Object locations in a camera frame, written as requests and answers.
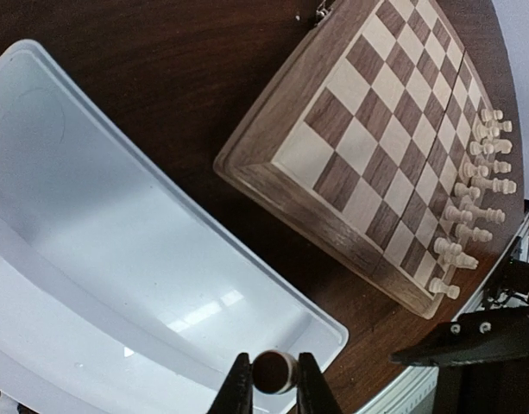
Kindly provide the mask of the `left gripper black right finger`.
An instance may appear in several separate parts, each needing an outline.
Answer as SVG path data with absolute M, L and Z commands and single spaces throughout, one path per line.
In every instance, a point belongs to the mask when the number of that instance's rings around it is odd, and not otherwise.
M 297 412 L 336 413 L 342 410 L 311 353 L 299 354 Z

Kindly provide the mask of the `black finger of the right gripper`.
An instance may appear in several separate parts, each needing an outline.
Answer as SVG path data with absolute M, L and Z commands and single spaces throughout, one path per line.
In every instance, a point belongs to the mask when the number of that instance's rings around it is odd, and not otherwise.
M 529 356 L 529 310 L 481 310 L 437 325 L 411 347 L 390 355 L 407 367 L 458 367 Z

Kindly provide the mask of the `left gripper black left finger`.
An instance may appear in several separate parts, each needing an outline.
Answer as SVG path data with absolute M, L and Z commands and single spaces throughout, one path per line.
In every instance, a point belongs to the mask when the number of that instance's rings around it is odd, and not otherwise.
M 253 379 L 249 355 L 240 353 L 228 372 L 208 414 L 251 414 Z

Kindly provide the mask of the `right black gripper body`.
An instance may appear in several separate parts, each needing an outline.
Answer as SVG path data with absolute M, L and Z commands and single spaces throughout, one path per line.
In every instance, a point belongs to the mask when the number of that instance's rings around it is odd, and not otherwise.
M 511 275 L 521 273 L 529 283 L 529 263 L 515 262 Z M 516 340 L 527 356 L 439 370 L 437 413 L 529 413 L 529 297 L 527 307 L 503 308 L 499 313 L 504 345 Z

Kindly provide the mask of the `light chess queen piece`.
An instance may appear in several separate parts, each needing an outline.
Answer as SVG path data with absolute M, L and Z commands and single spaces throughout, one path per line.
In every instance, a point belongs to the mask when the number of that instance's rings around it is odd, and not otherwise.
M 456 226 L 455 234 L 458 238 L 470 238 L 473 242 L 491 242 L 493 234 L 485 229 L 469 228 L 463 223 Z

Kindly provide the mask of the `light chess king piece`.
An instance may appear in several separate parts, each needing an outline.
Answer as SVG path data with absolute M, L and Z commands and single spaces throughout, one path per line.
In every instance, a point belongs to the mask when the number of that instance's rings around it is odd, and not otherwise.
M 500 192 L 504 195 L 514 194 L 517 191 L 517 183 L 510 179 L 486 179 L 484 177 L 474 177 L 471 184 L 482 190 Z

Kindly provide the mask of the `white plastic compartment tray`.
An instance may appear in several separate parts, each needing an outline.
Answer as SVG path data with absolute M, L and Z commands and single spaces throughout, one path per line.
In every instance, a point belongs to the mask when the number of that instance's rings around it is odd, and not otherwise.
M 36 41 L 0 56 L 0 391 L 40 413 L 204 413 L 235 358 L 348 330 L 125 136 Z

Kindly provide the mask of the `light chess pawn piece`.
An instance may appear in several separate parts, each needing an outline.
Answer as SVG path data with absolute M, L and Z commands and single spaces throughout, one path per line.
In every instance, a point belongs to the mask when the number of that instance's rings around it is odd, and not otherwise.
M 481 119 L 483 122 L 498 122 L 503 118 L 502 110 L 481 110 Z

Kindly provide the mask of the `wooden chess board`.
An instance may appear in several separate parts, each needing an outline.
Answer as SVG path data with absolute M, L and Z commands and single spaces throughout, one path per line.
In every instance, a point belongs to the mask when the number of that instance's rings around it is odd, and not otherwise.
M 481 110 L 495 110 L 436 1 L 338 1 L 292 53 L 225 143 L 216 172 L 350 271 L 431 318 L 458 269 L 433 250 L 464 249 L 454 194 Z

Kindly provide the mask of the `light pawn mid board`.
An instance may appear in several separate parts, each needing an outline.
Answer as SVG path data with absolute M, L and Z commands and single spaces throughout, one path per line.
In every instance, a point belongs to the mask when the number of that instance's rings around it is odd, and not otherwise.
M 479 122 L 475 127 L 475 132 L 480 137 L 485 137 L 488 135 L 498 136 L 501 131 L 503 132 L 512 132 L 513 124 L 511 121 L 497 122 L 497 121 L 488 121 L 486 124 Z

